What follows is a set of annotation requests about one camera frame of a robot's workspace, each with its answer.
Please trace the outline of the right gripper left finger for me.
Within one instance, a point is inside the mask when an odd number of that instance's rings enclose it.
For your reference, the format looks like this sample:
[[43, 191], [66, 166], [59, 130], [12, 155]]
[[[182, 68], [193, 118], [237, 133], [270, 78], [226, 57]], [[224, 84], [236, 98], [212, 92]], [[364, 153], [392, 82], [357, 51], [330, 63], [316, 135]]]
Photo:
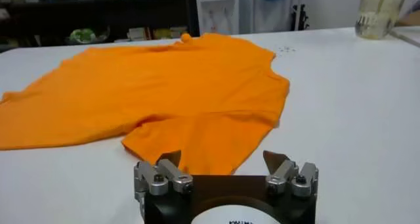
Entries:
[[147, 161], [139, 161], [134, 166], [135, 196], [144, 196], [149, 193], [153, 196], [165, 195], [169, 188], [180, 194], [190, 194], [194, 182], [193, 177], [181, 172], [181, 151], [162, 154], [155, 165]]

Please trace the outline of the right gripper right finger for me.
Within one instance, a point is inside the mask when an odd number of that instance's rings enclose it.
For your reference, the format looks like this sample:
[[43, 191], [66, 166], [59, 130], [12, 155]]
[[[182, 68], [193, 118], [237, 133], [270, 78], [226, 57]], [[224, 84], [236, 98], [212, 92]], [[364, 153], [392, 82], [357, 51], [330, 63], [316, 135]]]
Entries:
[[318, 194], [318, 168], [305, 162], [300, 168], [285, 154], [268, 150], [263, 151], [263, 158], [269, 175], [265, 178], [266, 189], [271, 195], [280, 195], [289, 188], [297, 198], [310, 198]]

